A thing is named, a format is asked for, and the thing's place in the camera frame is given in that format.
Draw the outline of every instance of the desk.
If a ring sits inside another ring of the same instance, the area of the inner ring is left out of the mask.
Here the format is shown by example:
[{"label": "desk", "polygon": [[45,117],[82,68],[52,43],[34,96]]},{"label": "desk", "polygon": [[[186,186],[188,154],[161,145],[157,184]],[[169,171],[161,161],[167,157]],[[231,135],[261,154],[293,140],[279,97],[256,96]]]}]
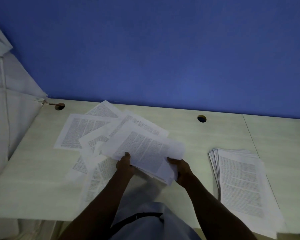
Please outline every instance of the desk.
[{"label": "desk", "polygon": [[[79,152],[53,149],[53,145],[69,114],[84,114],[98,103],[59,99],[49,102],[64,103],[65,108],[56,111],[54,106],[43,106],[0,175],[0,217],[70,221],[76,213],[81,187],[65,182],[64,177]],[[207,155],[210,149],[243,148],[256,153],[241,114],[116,106],[150,120],[170,131],[169,138],[184,142],[184,159],[211,193],[214,177]],[[207,122],[199,122],[198,115],[205,115]],[[190,198],[175,182],[163,188],[156,200],[191,227],[200,227]]]},{"label": "desk", "polygon": [[288,231],[300,233],[300,120],[244,115]]}]

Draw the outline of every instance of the person's left hand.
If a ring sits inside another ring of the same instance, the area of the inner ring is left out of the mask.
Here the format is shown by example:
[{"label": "person's left hand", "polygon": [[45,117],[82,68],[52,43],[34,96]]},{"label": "person's left hand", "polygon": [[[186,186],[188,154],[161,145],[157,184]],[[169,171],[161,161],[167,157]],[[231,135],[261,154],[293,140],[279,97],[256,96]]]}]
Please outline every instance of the person's left hand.
[{"label": "person's left hand", "polygon": [[134,175],[135,168],[130,165],[130,157],[130,154],[126,152],[125,156],[123,156],[121,160],[117,162],[116,168],[123,173],[127,173],[129,177],[132,177]]}]

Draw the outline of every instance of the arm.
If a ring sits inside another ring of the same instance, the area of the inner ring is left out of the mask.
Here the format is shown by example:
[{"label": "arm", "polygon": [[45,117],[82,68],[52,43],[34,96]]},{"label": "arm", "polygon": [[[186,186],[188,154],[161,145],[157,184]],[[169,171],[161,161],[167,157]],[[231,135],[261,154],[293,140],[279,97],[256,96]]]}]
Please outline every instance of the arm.
[{"label": "arm", "polygon": [[124,190],[133,174],[134,168],[130,165],[130,154],[126,152],[125,156],[118,161],[117,171],[105,188],[69,224],[58,240],[87,239],[93,232],[97,232],[98,239],[103,239],[111,227]]},{"label": "arm", "polygon": [[239,218],[206,190],[183,159],[175,160],[168,157],[168,161],[177,166],[177,183],[187,191],[207,240],[257,240]]}]

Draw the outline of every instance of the wire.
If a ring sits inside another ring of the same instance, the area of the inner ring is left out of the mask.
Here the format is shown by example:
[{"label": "wire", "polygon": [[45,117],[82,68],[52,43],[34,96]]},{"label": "wire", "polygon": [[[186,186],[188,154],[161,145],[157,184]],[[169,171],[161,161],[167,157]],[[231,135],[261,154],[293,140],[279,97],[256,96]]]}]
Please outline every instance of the wire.
[{"label": "wire", "polygon": [[4,74],[4,58],[0,57],[0,75],[2,80],[2,88],[3,88],[3,100],[5,105],[5,117],[7,121],[7,129],[8,129],[8,145],[7,145],[7,154],[6,161],[9,160],[9,148],[10,148],[10,120],[9,120],[9,111],[8,111],[8,95],[7,95],[7,84],[6,84],[6,76]]}]

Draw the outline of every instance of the stack of paper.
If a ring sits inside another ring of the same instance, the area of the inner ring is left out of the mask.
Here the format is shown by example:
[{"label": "stack of paper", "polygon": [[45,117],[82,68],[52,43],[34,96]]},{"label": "stack of paper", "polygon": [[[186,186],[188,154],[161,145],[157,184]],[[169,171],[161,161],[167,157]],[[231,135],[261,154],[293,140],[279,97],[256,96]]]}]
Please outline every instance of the stack of paper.
[{"label": "stack of paper", "polygon": [[71,114],[55,145],[56,149],[80,151],[80,157],[66,180],[82,185],[80,210],[105,187],[116,171],[116,160],[125,152],[131,165],[150,177],[170,185],[177,177],[176,167],[167,157],[182,159],[185,148],[167,139],[169,132],[125,110],[103,101],[86,114]]},{"label": "stack of paper", "polygon": [[251,231],[276,239],[286,232],[263,161],[249,150],[212,149],[209,153],[221,203]]}]

